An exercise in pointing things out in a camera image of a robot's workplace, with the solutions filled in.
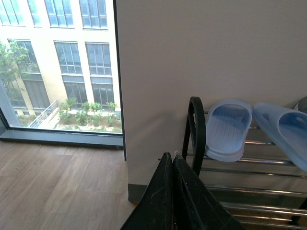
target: light blue slipper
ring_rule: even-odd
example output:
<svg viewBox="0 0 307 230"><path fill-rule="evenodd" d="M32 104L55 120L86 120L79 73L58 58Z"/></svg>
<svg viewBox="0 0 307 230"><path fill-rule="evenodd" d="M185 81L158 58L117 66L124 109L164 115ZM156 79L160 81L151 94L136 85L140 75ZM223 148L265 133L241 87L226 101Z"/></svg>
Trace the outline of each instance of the light blue slipper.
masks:
<svg viewBox="0 0 307 230"><path fill-rule="evenodd" d="M215 104L207 116L205 154L219 161L239 160L251 118L251 107L246 101L225 99Z"/></svg>
<svg viewBox="0 0 307 230"><path fill-rule="evenodd" d="M252 114L266 135L307 172L307 114L269 102L255 104Z"/></svg>

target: building window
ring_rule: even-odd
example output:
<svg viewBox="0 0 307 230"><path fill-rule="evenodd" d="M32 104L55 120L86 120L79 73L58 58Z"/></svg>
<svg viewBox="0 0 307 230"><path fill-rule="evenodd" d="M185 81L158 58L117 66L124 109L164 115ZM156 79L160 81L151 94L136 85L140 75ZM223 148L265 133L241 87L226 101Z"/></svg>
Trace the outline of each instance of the building window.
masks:
<svg viewBox="0 0 307 230"><path fill-rule="evenodd" d="M21 77L33 108L46 109L49 105L48 95L40 74L37 60L30 41L17 41L18 45L28 50L25 65L19 65Z"/></svg>
<svg viewBox="0 0 307 230"><path fill-rule="evenodd" d="M41 21L40 21L38 9L37 9L38 1L39 0L28 0L31 16L33 19L33 24L35 26L41 26Z"/></svg>
<svg viewBox="0 0 307 230"><path fill-rule="evenodd" d="M80 0L84 28L107 28L105 0Z"/></svg>
<svg viewBox="0 0 307 230"><path fill-rule="evenodd" d="M55 42L62 74L82 74L77 43Z"/></svg>
<svg viewBox="0 0 307 230"><path fill-rule="evenodd" d="M28 50L27 61L24 67L19 67L22 73L40 73L37 60L30 41L18 41L18 45Z"/></svg>
<svg viewBox="0 0 307 230"><path fill-rule="evenodd" d="M100 103L103 108L108 109L107 102L114 102L113 85L92 84L94 101Z"/></svg>
<svg viewBox="0 0 307 230"><path fill-rule="evenodd" d="M3 25L23 24L18 0L0 0L0 19Z"/></svg>
<svg viewBox="0 0 307 230"><path fill-rule="evenodd" d="M16 80L7 82L8 86L5 87L10 102L14 108L26 108L24 98L21 94L20 88Z"/></svg>
<svg viewBox="0 0 307 230"><path fill-rule="evenodd" d="M80 108L83 103L87 102L84 83L64 82L64 85L67 97L76 99L77 108Z"/></svg>
<svg viewBox="0 0 307 230"><path fill-rule="evenodd" d="M49 105L48 95L40 74L30 74L22 77L26 91L34 109L46 109Z"/></svg>
<svg viewBox="0 0 307 230"><path fill-rule="evenodd" d="M77 108L87 102L77 43L55 42L62 78L68 98L75 98Z"/></svg>
<svg viewBox="0 0 307 230"><path fill-rule="evenodd" d="M109 44L86 44L90 73L93 75L111 76Z"/></svg>
<svg viewBox="0 0 307 230"><path fill-rule="evenodd" d="M73 27L69 0L45 0L51 27Z"/></svg>

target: white wall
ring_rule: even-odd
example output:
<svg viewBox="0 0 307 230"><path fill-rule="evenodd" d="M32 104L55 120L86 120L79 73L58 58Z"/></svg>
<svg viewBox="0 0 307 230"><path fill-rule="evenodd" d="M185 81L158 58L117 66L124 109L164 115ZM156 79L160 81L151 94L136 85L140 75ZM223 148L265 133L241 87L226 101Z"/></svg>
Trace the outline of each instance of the white wall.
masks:
<svg viewBox="0 0 307 230"><path fill-rule="evenodd" d="M307 96L307 1L118 0L129 184L181 150L189 98Z"/></svg>

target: floor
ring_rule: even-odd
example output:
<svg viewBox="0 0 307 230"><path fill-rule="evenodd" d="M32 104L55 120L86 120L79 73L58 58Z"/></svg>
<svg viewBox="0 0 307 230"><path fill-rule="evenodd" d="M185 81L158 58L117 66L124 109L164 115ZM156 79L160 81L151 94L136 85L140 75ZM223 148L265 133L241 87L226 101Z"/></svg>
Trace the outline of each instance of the floor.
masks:
<svg viewBox="0 0 307 230"><path fill-rule="evenodd" d="M120 150L0 141L0 230L118 230L127 183Z"/></svg>

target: building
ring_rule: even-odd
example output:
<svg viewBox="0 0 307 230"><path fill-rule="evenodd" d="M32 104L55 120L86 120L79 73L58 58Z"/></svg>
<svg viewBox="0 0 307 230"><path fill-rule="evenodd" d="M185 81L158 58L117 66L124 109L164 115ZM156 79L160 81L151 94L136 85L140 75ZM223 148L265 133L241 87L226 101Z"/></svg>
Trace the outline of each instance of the building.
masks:
<svg viewBox="0 0 307 230"><path fill-rule="evenodd" d="M111 0L0 0L0 40L29 50L26 73L13 82L17 115L39 115L55 100L120 107Z"/></svg>

